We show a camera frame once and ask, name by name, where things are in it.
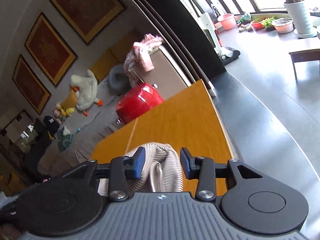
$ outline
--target yellow cushion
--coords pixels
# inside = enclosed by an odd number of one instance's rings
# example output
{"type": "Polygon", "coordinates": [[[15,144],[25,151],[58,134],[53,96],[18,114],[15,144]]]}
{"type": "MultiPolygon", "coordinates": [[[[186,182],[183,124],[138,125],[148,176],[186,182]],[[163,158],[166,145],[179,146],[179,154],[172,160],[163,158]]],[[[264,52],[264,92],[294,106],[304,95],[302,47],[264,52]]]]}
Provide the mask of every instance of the yellow cushion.
{"type": "Polygon", "coordinates": [[[94,73],[100,83],[110,72],[113,66],[118,65],[119,61],[113,56],[109,49],[94,63],[90,70],[94,73]]]}
{"type": "Polygon", "coordinates": [[[137,30],[132,30],[109,49],[112,54],[115,55],[116,59],[123,64],[127,54],[132,49],[133,43],[135,41],[141,41],[142,39],[143,35],[141,35],[137,30]]]}
{"type": "Polygon", "coordinates": [[[76,97],[76,93],[71,89],[68,97],[60,105],[64,110],[66,110],[68,108],[75,108],[77,102],[78,98],[76,97]]]}

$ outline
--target framed painting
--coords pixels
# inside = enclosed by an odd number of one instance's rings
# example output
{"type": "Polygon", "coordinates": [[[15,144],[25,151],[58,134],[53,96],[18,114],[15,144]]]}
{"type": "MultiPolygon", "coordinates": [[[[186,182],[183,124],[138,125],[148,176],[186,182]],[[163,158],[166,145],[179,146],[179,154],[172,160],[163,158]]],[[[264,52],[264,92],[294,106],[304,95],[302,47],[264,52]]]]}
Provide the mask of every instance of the framed painting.
{"type": "Polygon", "coordinates": [[[117,0],[51,0],[88,45],[124,7],[117,0]]]}
{"type": "Polygon", "coordinates": [[[12,80],[37,113],[41,114],[51,93],[32,71],[22,55],[18,58],[12,80]]]}
{"type": "Polygon", "coordinates": [[[77,58],[43,13],[33,25],[24,45],[55,86],[77,58]]]}

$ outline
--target metal screw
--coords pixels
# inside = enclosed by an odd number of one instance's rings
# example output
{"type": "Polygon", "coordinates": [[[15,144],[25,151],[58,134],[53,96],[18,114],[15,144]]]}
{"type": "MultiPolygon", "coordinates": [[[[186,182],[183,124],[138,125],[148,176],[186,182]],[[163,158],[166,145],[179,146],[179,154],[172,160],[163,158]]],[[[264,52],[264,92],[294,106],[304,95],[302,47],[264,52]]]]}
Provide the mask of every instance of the metal screw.
{"type": "Polygon", "coordinates": [[[201,198],[204,198],[204,199],[209,199],[209,198],[212,198],[214,196],[214,193],[212,191],[209,191],[209,190],[201,190],[198,193],[198,196],[201,197],[201,198]]]}
{"type": "Polygon", "coordinates": [[[125,193],[122,190],[115,190],[110,193],[113,199],[122,199],[125,197],[125,193]]]}

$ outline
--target pink blanket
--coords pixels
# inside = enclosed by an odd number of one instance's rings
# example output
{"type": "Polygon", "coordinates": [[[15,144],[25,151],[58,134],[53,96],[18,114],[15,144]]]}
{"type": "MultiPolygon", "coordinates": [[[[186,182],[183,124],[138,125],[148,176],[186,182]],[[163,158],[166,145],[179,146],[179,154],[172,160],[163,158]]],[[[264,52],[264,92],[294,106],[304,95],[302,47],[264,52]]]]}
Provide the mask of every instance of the pink blanket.
{"type": "Polygon", "coordinates": [[[162,44],[163,39],[158,36],[153,36],[151,34],[145,34],[144,39],[140,42],[134,42],[131,51],[127,54],[124,62],[124,70],[126,75],[129,77],[130,84],[134,87],[139,80],[137,77],[133,76],[129,70],[139,64],[144,71],[148,72],[155,67],[152,64],[149,52],[154,48],[162,44]]]}

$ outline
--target striped towel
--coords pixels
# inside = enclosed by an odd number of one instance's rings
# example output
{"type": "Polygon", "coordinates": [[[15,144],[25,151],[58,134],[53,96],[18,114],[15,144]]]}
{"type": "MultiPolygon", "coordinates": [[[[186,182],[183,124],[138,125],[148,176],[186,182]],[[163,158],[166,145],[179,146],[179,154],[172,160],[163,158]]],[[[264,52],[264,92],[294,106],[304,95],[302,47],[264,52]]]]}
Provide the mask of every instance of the striped towel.
{"type": "MultiPolygon", "coordinates": [[[[180,159],[170,144],[150,142],[141,145],[146,149],[146,161],[140,179],[129,180],[129,194],[134,191],[180,192],[183,191],[183,178],[180,159]]],[[[132,157],[138,147],[126,156],[132,157]]],[[[108,179],[100,179],[98,193],[106,196],[108,179]]]]}

